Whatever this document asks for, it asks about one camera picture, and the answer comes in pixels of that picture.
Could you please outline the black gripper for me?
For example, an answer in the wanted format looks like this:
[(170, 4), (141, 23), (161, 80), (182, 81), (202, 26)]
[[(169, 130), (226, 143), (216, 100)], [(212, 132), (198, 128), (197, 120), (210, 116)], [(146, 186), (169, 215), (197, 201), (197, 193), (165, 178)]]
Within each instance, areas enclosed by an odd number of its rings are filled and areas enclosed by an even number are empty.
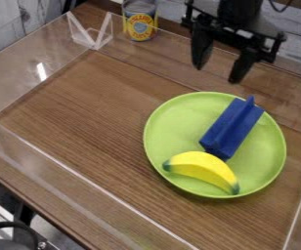
[(192, 32), (192, 59), (202, 70), (212, 57), (213, 41), (242, 51), (234, 62), (229, 82), (238, 84), (254, 63), (273, 63), (285, 32), (262, 13), (265, 0), (186, 0), (182, 25)]

